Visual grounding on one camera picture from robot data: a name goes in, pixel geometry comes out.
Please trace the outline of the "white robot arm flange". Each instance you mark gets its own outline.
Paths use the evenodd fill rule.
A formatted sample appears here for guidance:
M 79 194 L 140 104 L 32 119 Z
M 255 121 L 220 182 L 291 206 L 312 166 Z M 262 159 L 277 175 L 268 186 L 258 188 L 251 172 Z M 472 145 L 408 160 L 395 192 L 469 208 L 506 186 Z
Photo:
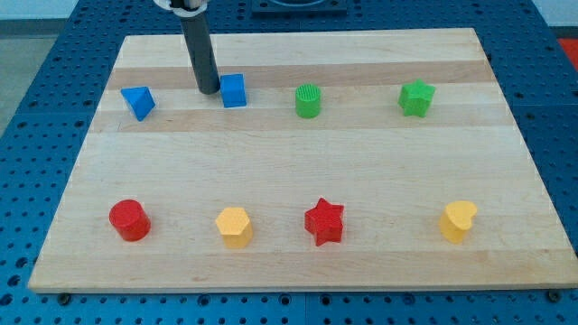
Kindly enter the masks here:
M 192 18 L 207 10 L 209 0 L 154 0 L 154 3 L 165 11 L 170 11 L 181 18 Z

